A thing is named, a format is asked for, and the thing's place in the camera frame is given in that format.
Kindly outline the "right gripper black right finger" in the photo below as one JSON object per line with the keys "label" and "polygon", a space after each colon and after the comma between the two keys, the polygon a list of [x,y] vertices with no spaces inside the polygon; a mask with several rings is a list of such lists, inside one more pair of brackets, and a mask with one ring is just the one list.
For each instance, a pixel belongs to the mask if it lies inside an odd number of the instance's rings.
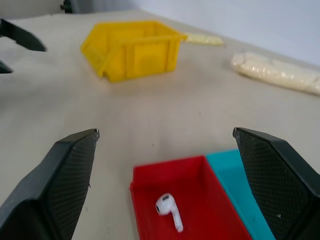
{"label": "right gripper black right finger", "polygon": [[277,240],[320,238],[320,175],[284,139],[236,127],[252,195]]}

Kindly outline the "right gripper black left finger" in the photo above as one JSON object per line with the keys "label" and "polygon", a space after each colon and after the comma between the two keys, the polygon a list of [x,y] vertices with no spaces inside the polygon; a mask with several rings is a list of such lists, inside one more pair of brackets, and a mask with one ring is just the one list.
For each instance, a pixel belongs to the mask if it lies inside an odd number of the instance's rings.
{"label": "right gripper black left finger", "polygon": [[70,240],[79,221],[100,138],[96,128],[54,143],[0,207],[2,240]]}

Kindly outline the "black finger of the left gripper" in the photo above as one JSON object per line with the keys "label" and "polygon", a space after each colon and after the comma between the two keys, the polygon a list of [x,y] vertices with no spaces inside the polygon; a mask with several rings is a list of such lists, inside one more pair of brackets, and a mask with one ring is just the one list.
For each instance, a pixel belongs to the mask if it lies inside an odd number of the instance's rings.
{"label": "black finger of the left gripper", "polygon": [[2,61],[0,61],[0,74],[10,74],[12,72],[13,72],[13,70],[10,67],[8,67]]}
{"label": "black finger of the left gripper", "polygon": [[47,48],[43,42],[33,33],[1,18],[0,19],[0,37],[13,40],[16,44],[37,52],[46,52]]}

